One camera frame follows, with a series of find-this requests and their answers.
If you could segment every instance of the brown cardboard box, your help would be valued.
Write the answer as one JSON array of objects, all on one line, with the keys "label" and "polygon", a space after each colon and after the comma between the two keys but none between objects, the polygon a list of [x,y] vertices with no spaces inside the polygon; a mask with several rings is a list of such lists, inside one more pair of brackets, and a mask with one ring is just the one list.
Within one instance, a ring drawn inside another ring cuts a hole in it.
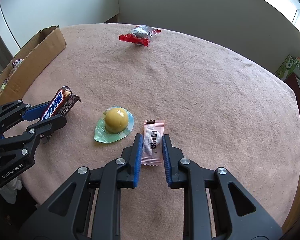
[{"label": "brown cardboard box", "polygon": [[65,47],[66,41],[58,26],[43,29],[33,36],[0,75],[1,87],[12,70],[12,62],[24,58],[0,93],[0,105],[22,99],[34,80]]}]

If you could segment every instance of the white wall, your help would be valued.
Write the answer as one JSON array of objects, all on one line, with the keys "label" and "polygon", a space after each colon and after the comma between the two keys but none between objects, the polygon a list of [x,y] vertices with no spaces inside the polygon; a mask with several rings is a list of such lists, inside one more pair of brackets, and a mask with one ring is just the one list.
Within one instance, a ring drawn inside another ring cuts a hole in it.
[{"label": "white wall", "polygon": [[0,0],[0,6],[20,47],[51,25],[103,23],[119,13],[118,0]]},{"label": "white wall", "polygon": [[300,32],[264,0],[118,0],[119,21],[190,34],[227,47],[274,73]]}]

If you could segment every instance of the red candy wrapper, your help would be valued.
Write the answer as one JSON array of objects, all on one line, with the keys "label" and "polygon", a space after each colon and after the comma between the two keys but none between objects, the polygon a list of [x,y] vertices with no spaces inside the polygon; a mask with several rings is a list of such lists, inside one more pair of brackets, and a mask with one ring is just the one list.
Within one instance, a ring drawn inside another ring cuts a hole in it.
[{"label": "red candy wrapper", "polygon": [[120,41],[127,41],[132,43],[148,46],[152,36],[156,36],[161,31],[146,25],[137,26],[126,35],[120,35]]}]

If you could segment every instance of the tabletop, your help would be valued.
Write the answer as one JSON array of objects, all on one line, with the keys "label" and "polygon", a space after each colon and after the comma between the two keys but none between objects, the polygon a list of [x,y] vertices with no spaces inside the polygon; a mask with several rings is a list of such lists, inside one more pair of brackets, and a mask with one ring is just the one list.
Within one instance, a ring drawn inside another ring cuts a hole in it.
[{"label": "tabletop", "polygon": [[[77,168],[95,169],[121,155],[145,119],[165,120],[164,133],[201,167],[226,167],[281,226],[300,172],[300,120],[293,91],[243,56],[193,36],[162,30],[148,47],[119,41],[133,25],[62,28],[67,46],[34,81],[23,101],[51,100],[63,85],[81,97],[67,124],[40,144],[24,186],[43,203]],[[134,116],[126,138],[94,141],[103,111]],[[28,123],[11,129],[21,134]],[[181,239],[183,192],[168,188],[164,168],[142,166],[138,187],[122,189],[121,236]]]}]

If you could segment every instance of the silver bolt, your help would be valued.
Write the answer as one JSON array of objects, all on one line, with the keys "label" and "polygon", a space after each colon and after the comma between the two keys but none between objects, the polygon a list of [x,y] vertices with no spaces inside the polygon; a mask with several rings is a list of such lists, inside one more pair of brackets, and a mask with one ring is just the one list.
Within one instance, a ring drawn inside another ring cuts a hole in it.
[{"label": "silver bolt", "polygon": [[118,158],[115,160],[115,163],[118,165],[124,164],[126,160],[124,158]]},{"label": "silver bolt", "polygon": [[190,160],[189,159],[187,159],[187,158],[182,158],[181,160],[180,160],[180,162],[182,163],[182,164],[189,164],[190,163]]},{"label": "silver bolt", "polygon": [[227,170],[224,167],[220,167],[217,169],[217,172],[221,175],[224,175],[227,173]]},{"label": "silver bolt", "polygon": [[87,173],[87,171],[88,171],[88,169],[86,167],[80,167],[78,169],[78,173],[80,173],[80,174],[85,174],[85,173]]}]

